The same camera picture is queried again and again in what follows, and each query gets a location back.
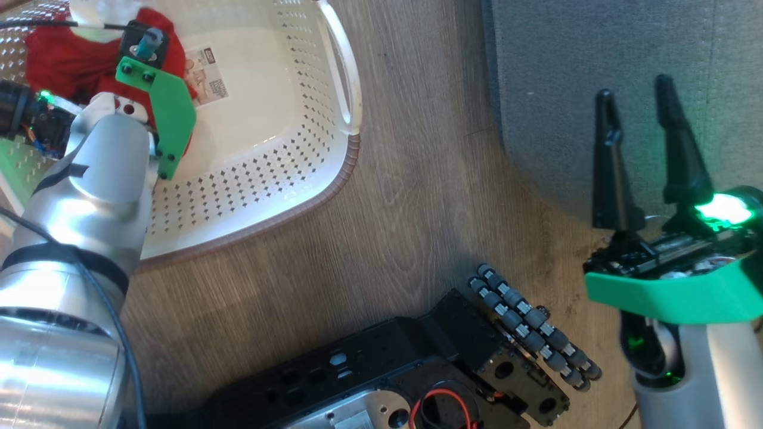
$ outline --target red cloth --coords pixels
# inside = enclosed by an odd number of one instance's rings
[[[63,20],[66,15],[53,19]],[[137,20],[167,34],[169,46],[162,71],[182,78],[185,51],[175,34],[175,25],[148,8],[140,9]],[[88,104],[99,92],[113,92],[142,104],[150,124],[155,126],[148,93],[116,80],[120,39],[100,44],[76,36],[68,27],[38,27],[24,42],[28,51],[26,77],[34,91],[47,89],[80,104]],[[191,98],[196,98],[193,88],[188,87],[188,91]]]

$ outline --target gray carpet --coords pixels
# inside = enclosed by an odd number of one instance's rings
[[[528,186],[586,222],[594,96],[615,92],[637,202],[665,213],[653,79],[674,77],[716,190],[763,186],[763,2],[484,0],[494,105]]]

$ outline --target black cable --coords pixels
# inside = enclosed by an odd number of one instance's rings
[[[627,426],[628,423],[630,423],[630,421],[633,419],[633,416],[636,415],[636,411],[638,411],[638,409],[639,409],[639,405],[638,404],[634,404],[633,405],[633,410],[630,410],[630,414],[628,414],[628,417],[626,417],[626,419],[623,422],[623,424],[621,424],[620,427],[618,427],[617,429],[625,429],[625,426]]]
[[[119,320],[119,316],[117,315],[116,310],[114,310],[114,306],[108,299],[108,296],[106,295],[106,292],[104,291],[101,283],[92,275],[90,270],[85,267],[85,264],[82,263],[82,260],[79,258],[79,255],[76,251],[74,251],[71,247],[60,243],[42,227],[34,224],[33,222],[29,222],[26,219],[23,219],[7,208],[0,207],[0,215],[10,219],[22,227],[27,228],[29,231],[34,232],[46,241],[56,244],[56,246],[58,246],[64,253],[68,254],[72,260],[75,261],[74,266],[77,268],[77,271],[79,271],[79,274],[84,277],[87,282],[90,282],[98,295],[100,295],[101,300],[103,300],[104,304],[106,305],[106,309],[111,316],[111,320],[114,322],[114,327],[117,329],[119,339],[122,341],[122,347],[124,348],[124,358],[127,361],[127,365],[130,367],[130,371],[133,373],[133,384],[135,385],[135,408],[138,427],[139,429],[146,429],[146,410],[143,405],[143,386],[140,382],[140,373],[138,372],[137,361],[135,360],[133,349],[130,346],[130,341],[127,339],[127,334],[124,332],[122,322]]]
[[[79,22],[76,21],[61,21],[54,19],[19,19],[16,21],[0,21],[0,30],[4,28],[14,27],[80,27]],[[120,31],[140,31],[143,34],[150,35],[153,39],[156,39],[156,34],[151,33],[145,28],[130,27],[127,25],[117,24],[103,24],[104,30],[120,30]]]
[[[446,383],[453,383],[453,384],[459,385],[463,387],[465,391],[469,392],[469,395],[472,397],[472,401],[474,402],[474,405],[475,405],[476,421],[480,421],[481,419],[480,419],[480,412],[479,412],[479,402],[477,402],[477,397],[475,396],[474,392],[472,392],[469,386],[460,382],[459,380],[447,379],[447,380],[441,380],[434,383],[427,389],[426,392],[424,392],[423,395],[421,395],[421,398],[419,399],[419,404],[420,404],[419,415],[424,420],[424,423],[428,424],[432,429],[443,429],[441,426],[434,423],[427,417],[427,413],[424,411],[424,402],[427,400],[427,394],[429,394],[429,392],[432,392],[434,389],[437,389],[438,387],[440,387],[440,385],[443,385]]]

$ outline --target paper label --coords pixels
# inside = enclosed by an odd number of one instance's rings
[[[189,50],[185,53],[185,75],[188,86],[198,93],[194,105],[208,105],[227,98],[228,90],[220,73],[220,65],[211,47]]]

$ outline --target metal plate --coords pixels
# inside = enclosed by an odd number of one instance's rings
[[[286,429],[408,429],[408,423],[390,425],[396,412],[404,416],[410,413],[410,406],[402,396],[389,390],[371,390],[316,411]]]

